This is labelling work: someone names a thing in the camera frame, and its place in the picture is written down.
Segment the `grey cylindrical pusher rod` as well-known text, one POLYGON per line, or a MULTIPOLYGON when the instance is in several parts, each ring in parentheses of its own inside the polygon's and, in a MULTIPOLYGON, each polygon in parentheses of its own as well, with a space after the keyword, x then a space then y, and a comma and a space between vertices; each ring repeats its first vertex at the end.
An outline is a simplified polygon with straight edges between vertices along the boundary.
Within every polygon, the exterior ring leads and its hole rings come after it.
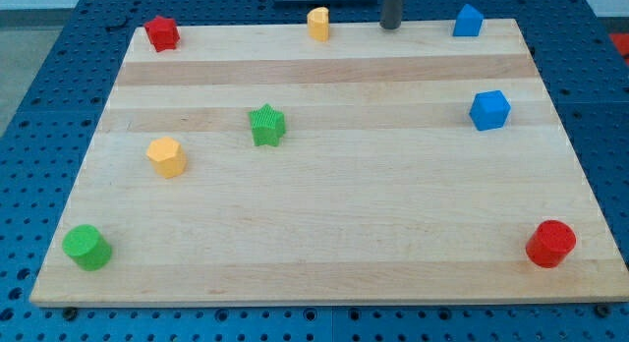
POLYGON ((398 29, 401 26, 404 0, 382 0, 379 24, 383 29, 398 29))

